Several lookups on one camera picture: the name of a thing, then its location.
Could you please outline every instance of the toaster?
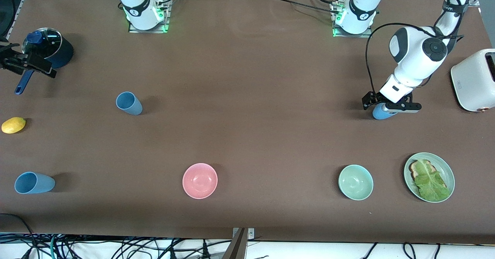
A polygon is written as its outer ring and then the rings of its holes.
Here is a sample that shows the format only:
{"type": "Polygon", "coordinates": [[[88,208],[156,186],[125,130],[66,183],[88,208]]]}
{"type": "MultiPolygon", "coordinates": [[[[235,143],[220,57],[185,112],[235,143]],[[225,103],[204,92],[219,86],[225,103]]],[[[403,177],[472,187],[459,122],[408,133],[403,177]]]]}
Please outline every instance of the toaster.
{"type": "Polygon", "coordinates": [[[451,69],[457,99],[467,111],[495,106],[495,49],[483,49],[451,69]]]}

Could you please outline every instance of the brown table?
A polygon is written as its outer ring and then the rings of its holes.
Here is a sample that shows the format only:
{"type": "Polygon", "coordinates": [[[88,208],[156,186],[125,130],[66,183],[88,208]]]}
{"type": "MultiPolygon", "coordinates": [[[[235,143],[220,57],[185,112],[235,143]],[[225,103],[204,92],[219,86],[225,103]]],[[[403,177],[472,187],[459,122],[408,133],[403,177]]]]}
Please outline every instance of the brown table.
{"type": "MultiPolygon", "coordinates": [[[[325,7],[316,0],[297,0],[325,7]]],[[[383,0],[375,27],[431,25],[443,0],[383,0]]],[[[255,227],[264,240],[493,243],[493,112],[463,111],[449,69],[490,47],[477,8],[428,86],[417,114],[376,121],[365,39],[332,37],[328,14],[279,0],[177,0],[168,34],[129,34],[118,0],[26,0],[11,42],[53,27],[72,42],[72,61],[52,80],[0,74],[0,119],[28,118],[0,135],[0,210],[35,232],[229,238],[255,227]],[[131,90],[144,112],[115,98],[131,90]],[[403,181],[417,152],[444,158],[456,176],[441,204],[417,199],[403,181]],[[188,197],[181,178],[196,162],[218,172],[211,197],[188,197]],[[365,201],[336,178],[361,164],[375,188],[365,201]],[[20,195],[24,171],[52,175],[55,192],[20,195]]],[[[371,41],[376,86],[393,71],[387,45],[371,41]]],[[[23,231],[1,218],[1,231],[23,231]]]]}

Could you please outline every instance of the lemon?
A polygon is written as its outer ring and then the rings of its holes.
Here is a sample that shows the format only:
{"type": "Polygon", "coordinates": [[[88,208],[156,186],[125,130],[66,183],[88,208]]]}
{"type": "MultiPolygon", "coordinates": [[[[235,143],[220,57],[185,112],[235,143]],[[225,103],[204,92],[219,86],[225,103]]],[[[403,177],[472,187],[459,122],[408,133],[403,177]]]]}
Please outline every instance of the lemon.
{"type": "Polygon", "coordinates": [[[24,128],[26,120],[20,117],[10,118],[2,124],[2,132],[11,134],[16,133],[24,128]]]}

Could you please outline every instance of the mint green bowl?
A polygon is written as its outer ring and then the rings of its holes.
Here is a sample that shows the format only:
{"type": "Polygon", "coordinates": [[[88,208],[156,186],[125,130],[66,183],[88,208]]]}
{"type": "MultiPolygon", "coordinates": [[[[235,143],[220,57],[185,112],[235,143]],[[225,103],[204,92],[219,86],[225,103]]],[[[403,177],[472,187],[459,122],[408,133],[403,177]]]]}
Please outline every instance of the mint green bowl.
{"type": "Polygon", "coordinates": [[[361,201],[373,192],[373,178],[366,168],[357,164],[349,165],[339,175],[339,188],[350,199],[361,201]]]}
{"type": "Polygon", "coordinates": [[[441,157],[437,155],[433,155],[432,153],[415,153],[414,155],[412,155],[407,160],[404,166],[404,180],[407,187],[417,198],[429,203],[440,203],[449,199],[452,196],[452,193],[454,192],[454,188],[456,188],[456,180],[454,179],[454,173],[452,172],[451,167],[441,157]],[[419,188],[414,183],[411,170],[409,169],[411,164],[418,159],[429,160],[432,163],[432,165],[435,166],[437,171],[440,172],[440,177],[442,177],[442,180],[444,180],[445,185],[447,185],[447,189],[449,189],[449,191],[451,192],[449,196],[447,196],[447,198],[441,201],[428,201],[419,195],[419,188]]]}

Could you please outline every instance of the lettuce leaf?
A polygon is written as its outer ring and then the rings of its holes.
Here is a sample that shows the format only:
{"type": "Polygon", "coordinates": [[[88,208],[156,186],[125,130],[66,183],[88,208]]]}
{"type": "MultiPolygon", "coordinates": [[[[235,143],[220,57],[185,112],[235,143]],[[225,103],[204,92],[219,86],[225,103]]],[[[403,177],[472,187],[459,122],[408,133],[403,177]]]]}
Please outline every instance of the lettuce leaf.
{"type": "Polygon", "coordinates": [[[414,183],[419,188],[419,195],[428,201],[442,201],[449,197],[450,191],[440,172],[433,170],[431,163],[426,159],[419,159],[412,165],[417,172],[414,183]]]}

